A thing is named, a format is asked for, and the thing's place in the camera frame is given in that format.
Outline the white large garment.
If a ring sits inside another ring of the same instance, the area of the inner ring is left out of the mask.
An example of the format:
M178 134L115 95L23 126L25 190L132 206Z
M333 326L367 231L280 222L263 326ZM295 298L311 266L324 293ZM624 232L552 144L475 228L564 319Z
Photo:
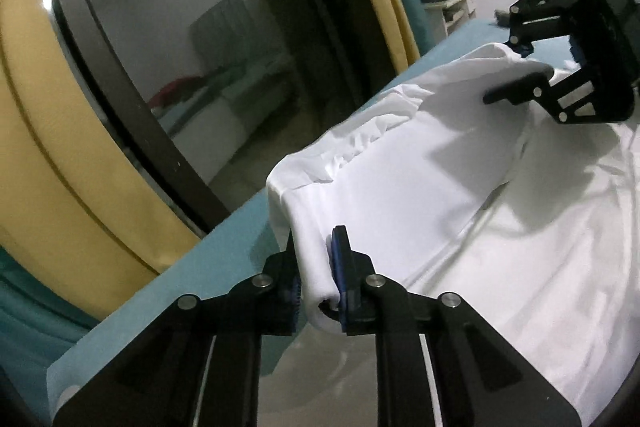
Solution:
M409 291L461 295L591 423L639 353L639 121L563 126L491 88L544 72L500 43L410 76L283 158L266 193L323 349L337 225Z

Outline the white desk shelf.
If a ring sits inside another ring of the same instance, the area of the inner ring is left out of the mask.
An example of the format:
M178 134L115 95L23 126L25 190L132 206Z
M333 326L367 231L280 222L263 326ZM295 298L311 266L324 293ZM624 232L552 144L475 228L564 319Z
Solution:
M442 0L425 3L423 9L434 43L447 39L453 32L476 17L475 0Z

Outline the teal cartoon bed sheet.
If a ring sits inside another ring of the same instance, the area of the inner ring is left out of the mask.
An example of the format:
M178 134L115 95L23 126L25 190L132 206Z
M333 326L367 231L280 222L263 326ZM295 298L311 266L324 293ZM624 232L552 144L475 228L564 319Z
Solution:
M486 105L499 81L536 69L506 47L508 32L473 20L394 79L354 115L273 168L266 187L112 313L47 373L50 412L111 362L184 294L224 295L294 239L303 308L337 293L329 262L333 228L401 283L438 265L506 181L525 140L526 105Z

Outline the dark glass window door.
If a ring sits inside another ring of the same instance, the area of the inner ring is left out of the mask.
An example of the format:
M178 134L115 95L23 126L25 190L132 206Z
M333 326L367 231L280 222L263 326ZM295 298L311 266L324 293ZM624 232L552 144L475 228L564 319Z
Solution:
M395 76L370 0L52 0L81 84L134 167L201 233Z

